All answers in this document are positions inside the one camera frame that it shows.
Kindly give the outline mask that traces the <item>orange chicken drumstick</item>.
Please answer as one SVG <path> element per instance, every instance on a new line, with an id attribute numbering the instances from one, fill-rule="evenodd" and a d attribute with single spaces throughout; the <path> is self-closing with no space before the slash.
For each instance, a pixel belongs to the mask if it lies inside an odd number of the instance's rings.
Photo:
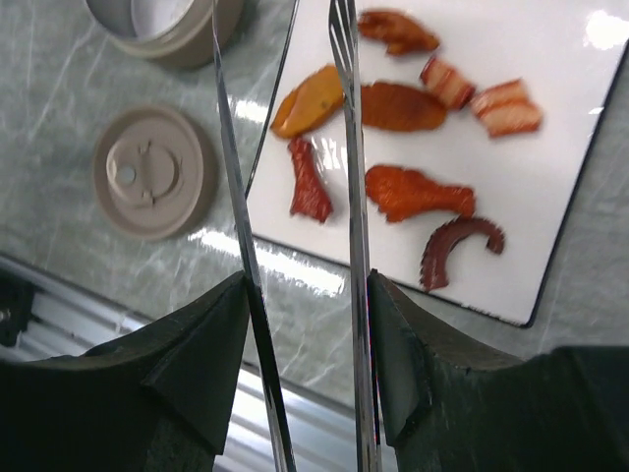
<path id="1" fill-rule="evenodd" d="M 431 211 L 462 216 L 476 212 L 474 189 L 439 183 L 423 172 L 393 165 L 375 165 L 365 176 L 366 193 L 389 223 Z"/>

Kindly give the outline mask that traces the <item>large pork belly piece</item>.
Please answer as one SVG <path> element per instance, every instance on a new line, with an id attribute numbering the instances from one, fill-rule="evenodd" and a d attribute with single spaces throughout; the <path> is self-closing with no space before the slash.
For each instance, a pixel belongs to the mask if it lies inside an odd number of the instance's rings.
<path id="1" fill-rule="evenodd" d="M 543 112 L 530 99 L 522 79 L 486 88 L 469 105 L 492 139 L 532 133 L 543 122 Z"/>

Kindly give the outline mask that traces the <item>orange sweet potato slice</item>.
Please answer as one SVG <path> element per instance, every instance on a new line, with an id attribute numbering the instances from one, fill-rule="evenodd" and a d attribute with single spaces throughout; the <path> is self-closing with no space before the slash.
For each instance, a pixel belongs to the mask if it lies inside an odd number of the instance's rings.
<path id="1" fill-rule="evenodd" d="M 334 65 L 328 64 L 305 78 L 281 102 L 270 130 L 281 139 L 293 139 L 317 129 L 343 104 L 344 92 Z"/>

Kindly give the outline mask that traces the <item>red rib meat piece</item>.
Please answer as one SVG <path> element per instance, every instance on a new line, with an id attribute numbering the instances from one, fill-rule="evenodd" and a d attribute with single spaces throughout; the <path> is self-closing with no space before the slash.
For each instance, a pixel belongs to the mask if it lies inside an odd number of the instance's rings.
<path id="1" fill-rule="evenodd" d="M 302 137 L 295 137 L 290 141 L 288 149 L 295 176 L 290 214 L 300 214 L 324 223 L 333 213 L 333 206 L 319 179 L 313 145 Z"/>

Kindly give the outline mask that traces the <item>small pork belly piece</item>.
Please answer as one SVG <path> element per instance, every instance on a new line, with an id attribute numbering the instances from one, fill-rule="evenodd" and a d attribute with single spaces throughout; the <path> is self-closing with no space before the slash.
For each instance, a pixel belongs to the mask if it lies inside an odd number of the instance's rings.
<path id="1" fill-rule="evenodd" d="M 429 58 L 420 80 L 446 108 L 454 110 L 464 108 L 476 91 L 475 84 L 437 55 Z"/>

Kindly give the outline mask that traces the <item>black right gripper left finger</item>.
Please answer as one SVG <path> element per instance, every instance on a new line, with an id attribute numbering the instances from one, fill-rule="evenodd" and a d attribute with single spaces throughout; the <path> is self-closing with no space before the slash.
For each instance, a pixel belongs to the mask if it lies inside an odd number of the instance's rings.
<path id="1" fill-rule="evenodd" d="M 5 471 L 209 471 L 224 451 L 249 322 L 235 273 L 80 356 L 1 365 Z"/>

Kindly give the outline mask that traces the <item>brown glazed meat slice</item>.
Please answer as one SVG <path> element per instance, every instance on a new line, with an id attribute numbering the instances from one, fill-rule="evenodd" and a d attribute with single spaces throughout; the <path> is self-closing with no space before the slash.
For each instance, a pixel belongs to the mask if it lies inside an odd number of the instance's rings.
<path id="1" fill-rule="evenodd" d="M 362 121 L 384 131 L 431 131 L 446 120 L 447 108 L 419 88 L 378 81 L 362 85 Z"/>

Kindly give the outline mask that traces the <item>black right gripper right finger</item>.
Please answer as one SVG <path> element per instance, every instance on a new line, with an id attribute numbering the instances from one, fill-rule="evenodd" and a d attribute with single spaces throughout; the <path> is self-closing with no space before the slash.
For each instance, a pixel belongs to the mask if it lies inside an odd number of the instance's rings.
<path id="1" fill-rule="evenodd" d="M 402 471 L 624 471 L 628 351 L 564 346 L 522 360 L 368 280 L 387 443 Z"/>

